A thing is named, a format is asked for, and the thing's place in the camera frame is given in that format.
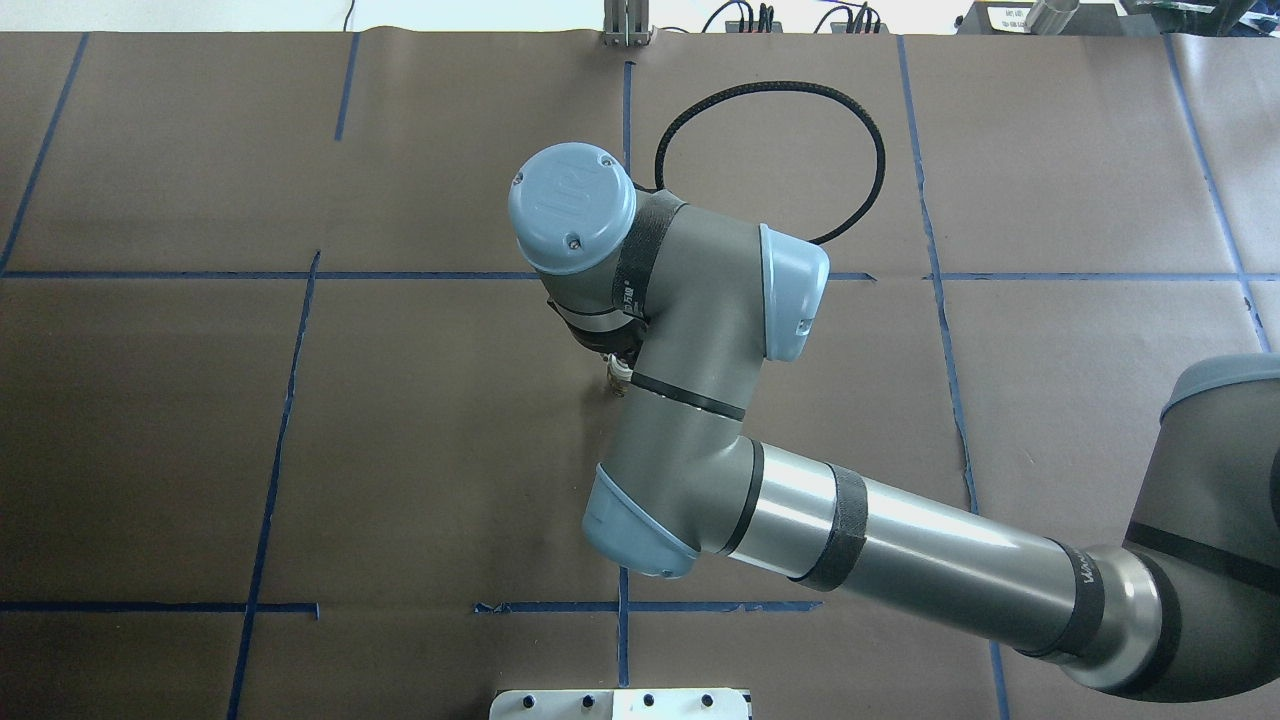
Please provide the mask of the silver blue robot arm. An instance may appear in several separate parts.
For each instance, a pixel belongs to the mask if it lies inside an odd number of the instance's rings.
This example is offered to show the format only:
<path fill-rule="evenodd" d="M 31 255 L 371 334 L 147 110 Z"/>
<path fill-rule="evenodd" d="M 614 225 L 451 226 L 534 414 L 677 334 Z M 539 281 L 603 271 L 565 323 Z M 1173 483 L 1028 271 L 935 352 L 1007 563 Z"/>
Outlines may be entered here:
<path fill-rule="evenodd" d="M 751 437 L 762 369 L 806 346 L 829 279 L 814 241 L 639 190 L 591 143 L 515 173 L 516 243 L 581 346 L 632 354 L 582 516 L 646 577 L 708 553 L 979 637 L 1151 703 L 1277 680 L 1277 355 L 1181 373 L 1116 544 L 1020 530 Z"/>

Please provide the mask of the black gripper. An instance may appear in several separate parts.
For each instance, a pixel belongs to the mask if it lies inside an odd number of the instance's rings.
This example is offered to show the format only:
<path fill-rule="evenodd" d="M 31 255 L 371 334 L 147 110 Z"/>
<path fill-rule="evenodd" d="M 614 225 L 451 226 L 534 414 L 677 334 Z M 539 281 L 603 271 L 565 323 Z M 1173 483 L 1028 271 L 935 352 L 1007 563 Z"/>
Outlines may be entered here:
<path fill-rule="evenodd" d="M 613 307 L 603 313 L 576 313 L 554 299 L 548 306 L 568 328 L 571 336 L 585 348 L 617 357 L 636 357 L 646 334 L 646 323 Z"/>

